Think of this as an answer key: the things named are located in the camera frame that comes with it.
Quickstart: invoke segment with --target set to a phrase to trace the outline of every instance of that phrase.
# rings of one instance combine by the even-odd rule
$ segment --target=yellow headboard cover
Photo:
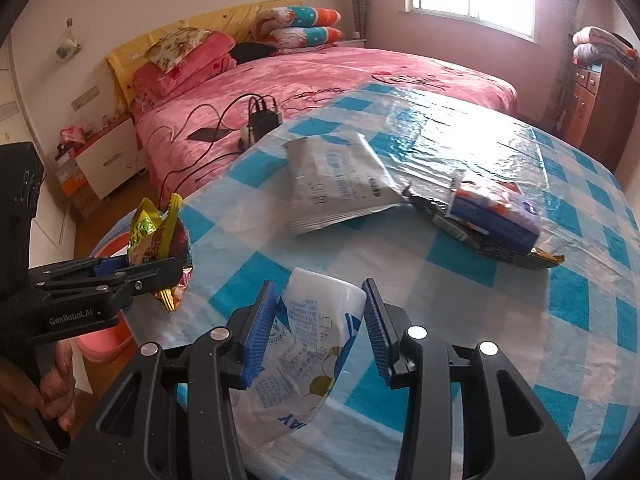
[[[129,41],[111,51],[107,56],[107,63],[111,68],[116,85],[116,92],[127,107],[133,101],[134,93],[131,89],[131,78],[133,73],[146,63],[142,55],[167,34],[183,26],[208,28],[210,30],[222,30],[232,36],[236,43],[251,40],[251,26],[258,12],[262,9],[271,9],[285,5],[299,6],[300,0],[268,0],[253,4],[244,4],[227,9],[206,12],[199,16],[193,16],[186,20],[172,23],[165,27],[156,28]]]

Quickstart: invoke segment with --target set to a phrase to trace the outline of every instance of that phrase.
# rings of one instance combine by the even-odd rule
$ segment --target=tablecloth
[[[480,256],[411,206],[293,237],[283,143],[360,132],[400,183],[446,198],[455,171],[516,181],[542,211],[538,245],[562,266],[528,270]],[[387,303],[444,340],[495,341],[549,410],[588,478],[640,413],[638,226],[601,164],[498,112],[444,96],[366,84],[271,132],[227,175],[184,201],[194,270],[178,312],[136,303],[139,342],[188,344],[251,304],[264,279],[282,287],[294,267],[359,285],[374,278]],[[454,477],[462,453],[454,384]],[[270,479],[390,479],[408,392],[376,373],[366,330],[312,424],[266,452],[243,448]]]

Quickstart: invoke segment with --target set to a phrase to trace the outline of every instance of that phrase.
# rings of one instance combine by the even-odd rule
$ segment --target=pink bedspread
[[[190,133],[203,126],[215,128],[217,125],[215,111],[207,107],[197,110],[176,137],[189,113],[199,104],[212,104],[222,113],[236,96],[245,92],[270,94],[276,98],[283,118],[287,120],[321,107],[343,91],[374,80],[445,94],[510,115],[515,115],[518,107],[516,91],[509,83],[429,57],[345,47],[268,57],[239,65],[155,110],[142,115],[134,111],[139,140],[148,153],[151,181],[160,192],[171,170],[181,170],[193,164],[210,146],[208,142],[186,140]],[[316,93],[299,96],[305,92]],[[246,100],[234,105],[225,116],[226,126],[244,126],[247,106]],[[229,155],[203,166],[225,153],[237,152],[238,139],[238,132],[228,134],[218,140],[196,166],[169,175],[162,190],[161,204],[166,204],[173,191],[183,197],[189,196],[224,174],[238,155]],[[197,168],[201,169],[182,182]]]

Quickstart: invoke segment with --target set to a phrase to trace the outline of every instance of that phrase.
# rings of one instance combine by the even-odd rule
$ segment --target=hand
[[[56,343],[56,365],[40,380],[44,405],[40,413],[47,420],[56,418],[60,428],[69,431],[76,419],[76,398],[71,341]]]
[[[20,368],[2,356],[0,356],[0,408],[18,418],[25,418],[28,408],[35,410],[44,408],[44,400],[36,386]]]

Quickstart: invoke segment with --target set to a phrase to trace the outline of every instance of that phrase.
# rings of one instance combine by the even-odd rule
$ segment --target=power adapter
[[[270,131],[282,124],[282,114],[274,110],[258,110],[249,114],[249,126],[240,133],[239,147],[248,150]]]

